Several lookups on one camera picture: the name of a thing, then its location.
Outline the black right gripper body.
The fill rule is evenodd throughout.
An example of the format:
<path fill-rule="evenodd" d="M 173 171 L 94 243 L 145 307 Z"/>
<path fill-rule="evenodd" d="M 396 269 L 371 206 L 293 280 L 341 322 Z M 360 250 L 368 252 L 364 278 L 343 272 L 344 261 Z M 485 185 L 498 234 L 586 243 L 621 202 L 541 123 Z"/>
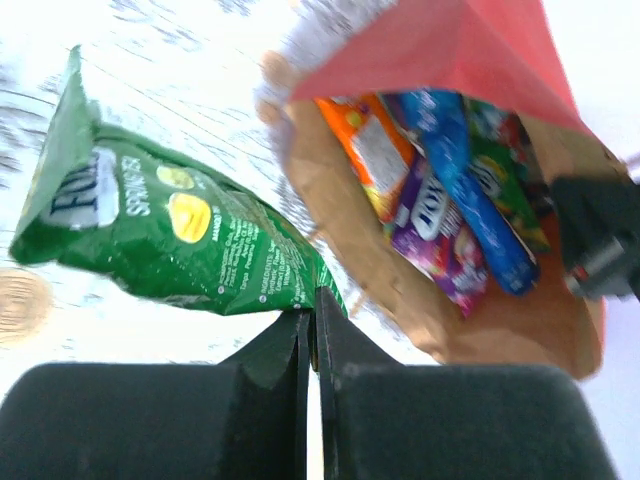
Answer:
<path fill-rule="evenodd" d="M 639 185 L 558 177 L 550 187 L 559 221 L 564 281 L 577 297 L 639 295 Z"/>

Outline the green Fox's candy bag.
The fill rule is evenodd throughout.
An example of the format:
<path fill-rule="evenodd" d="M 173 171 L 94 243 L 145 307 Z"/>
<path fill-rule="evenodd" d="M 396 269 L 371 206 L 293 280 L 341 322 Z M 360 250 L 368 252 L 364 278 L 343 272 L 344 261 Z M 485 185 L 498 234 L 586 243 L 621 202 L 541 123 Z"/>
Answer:
<path fill-rule="evenodd" d="M 105 122 L 68 57 L 9 252 L 103 275 L 127 293 L 238 315 L 311 309 L 337 285 L 278 211 L 211 167 Z"/>

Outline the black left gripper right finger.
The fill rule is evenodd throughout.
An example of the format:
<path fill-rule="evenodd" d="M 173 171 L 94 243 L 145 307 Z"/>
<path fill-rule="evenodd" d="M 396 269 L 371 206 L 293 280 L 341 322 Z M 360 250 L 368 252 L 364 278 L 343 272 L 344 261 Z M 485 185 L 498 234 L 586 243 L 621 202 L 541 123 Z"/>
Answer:
<path fill-rule="evenodd" d="M 319 288 L 328 479 L 612 479 L 574 381 L 541 365 L 406 366 Z"/>

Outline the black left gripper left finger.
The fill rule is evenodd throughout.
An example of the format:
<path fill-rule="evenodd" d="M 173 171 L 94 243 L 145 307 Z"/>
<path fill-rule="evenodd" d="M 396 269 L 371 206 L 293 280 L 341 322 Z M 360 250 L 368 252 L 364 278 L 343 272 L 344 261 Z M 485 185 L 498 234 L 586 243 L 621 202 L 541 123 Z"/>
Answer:
<path fill-rule="evenodd" d="M 49 363 L 1 407 L 5 479 L 302 479 L 311 315 L 216 365 Z"/>

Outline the red brown paper bag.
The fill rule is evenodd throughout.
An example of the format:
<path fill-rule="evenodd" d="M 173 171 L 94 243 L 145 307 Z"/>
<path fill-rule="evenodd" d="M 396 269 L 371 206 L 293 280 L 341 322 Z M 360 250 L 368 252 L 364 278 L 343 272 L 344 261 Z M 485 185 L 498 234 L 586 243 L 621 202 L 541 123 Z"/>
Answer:
<path fill-rule="evenodd" d="M 264 1 L 258 117 L 321 238 L 444 364 L 603 358 L 639 188 L 581 118 L 539 1 Z"/>

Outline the blue white snack packet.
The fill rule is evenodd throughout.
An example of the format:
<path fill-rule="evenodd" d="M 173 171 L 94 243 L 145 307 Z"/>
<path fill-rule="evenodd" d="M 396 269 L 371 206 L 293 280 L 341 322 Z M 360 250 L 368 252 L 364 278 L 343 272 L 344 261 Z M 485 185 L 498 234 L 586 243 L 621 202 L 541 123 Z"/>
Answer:
<path fill-rule="evenodd" d="M 539 267 L 471 172 L 470 134 L 461 96 L 421 88 L 397 97 L 406 125 L 417 132 L 436 177 L 475 234 L 497 283 L 513 295 L 530 291 Z"/>

